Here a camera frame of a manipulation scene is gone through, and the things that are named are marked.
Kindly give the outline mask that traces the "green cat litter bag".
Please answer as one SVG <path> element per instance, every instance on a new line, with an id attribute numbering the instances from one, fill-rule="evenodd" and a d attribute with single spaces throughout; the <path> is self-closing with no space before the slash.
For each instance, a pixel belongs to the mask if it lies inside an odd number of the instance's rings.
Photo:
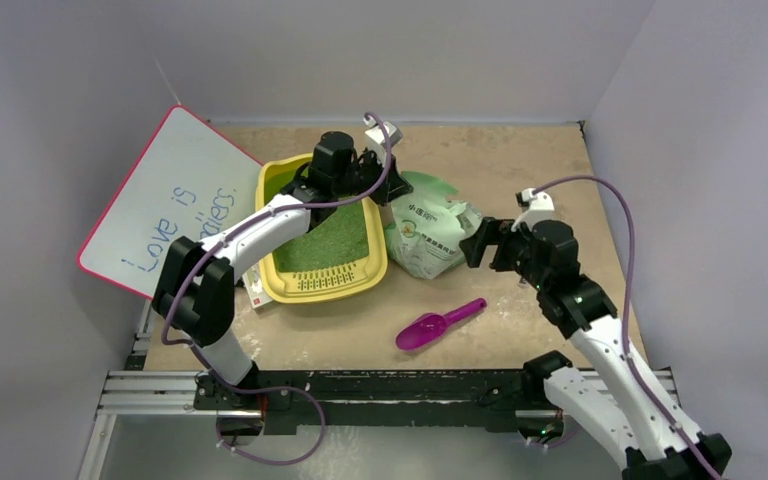
<path id="1" fill-rule="evenodd" d="M 465 261 L 460 242 L 477 232 L 483 215 L 438 177 L 415 171 L 403 177 L 413 191 L 390 203 L 387 253 L 411 276 L 431 280 Z"/>

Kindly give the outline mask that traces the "yellow litter box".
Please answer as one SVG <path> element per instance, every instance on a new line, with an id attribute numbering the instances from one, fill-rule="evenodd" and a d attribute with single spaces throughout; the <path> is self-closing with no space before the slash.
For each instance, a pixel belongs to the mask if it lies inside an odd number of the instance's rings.
<path id="1" fill-rule="evenodd" d="M 259 261 L 266 294 L 283 304 L 343 299 L 378 285 L 388 267 L 379 207 L 370 199 L 338 208 L 313 231 Z"/>

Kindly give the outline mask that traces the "magenta plastic litter scoop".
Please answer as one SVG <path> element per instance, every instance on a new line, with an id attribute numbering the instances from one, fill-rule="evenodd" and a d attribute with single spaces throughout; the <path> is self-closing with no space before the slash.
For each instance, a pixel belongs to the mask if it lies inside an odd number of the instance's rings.
<path id="1" fill-rule="evenodd" d="M 441 338 L 453 325 L 478 315 L 486 307 L 487 301 L 477 298 L 448 313 L 423 314 L 398 333 L 395 345 L 403 351 L 424 348 Z"/>

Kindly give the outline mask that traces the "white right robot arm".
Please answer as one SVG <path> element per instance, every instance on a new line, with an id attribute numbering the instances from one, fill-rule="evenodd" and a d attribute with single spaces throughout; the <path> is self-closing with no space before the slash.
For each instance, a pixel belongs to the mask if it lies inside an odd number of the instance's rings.
<path id="1" fill-rule="evenodd" d="M 573 229 L 558 220 L 534 226 L 487 217 L 461 241 L 471 268 L 487 247 L 497 272 L 513 271 L 533 287 L 543 316 L 584 355 L 605 384 L 585 388 L 583 374 L 558 352 L 524 366 L 524 399 L 571 415 L 614 459 L 625 479 L 719 479 L 732 450 L 706 434 L 675 402 L 623 335 L 617 310 L 602 287 L 580 271 Z"/>

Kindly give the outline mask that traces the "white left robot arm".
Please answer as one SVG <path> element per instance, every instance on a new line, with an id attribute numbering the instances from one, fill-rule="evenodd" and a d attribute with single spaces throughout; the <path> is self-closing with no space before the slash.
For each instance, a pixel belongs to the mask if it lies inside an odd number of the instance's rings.
<path id="1" fill-rule="evenodd" d="M 285 243 L 315 229 L 338 209 L 371 199 L 384 206 L 411 192 L 393 147 L 402 133 L 384 122 L 365 132 L 366 147 L 340 131 L 320 137 L 311 160 L 256 213 L 210 237 L 181 236 L 170 246 L 151 300 L 166 329 L 184 334 L 184 345 L 221 382 L 232 408 L 257 399 L 256 363 L 232 333 L 234 289 L 242 274 Z"/>

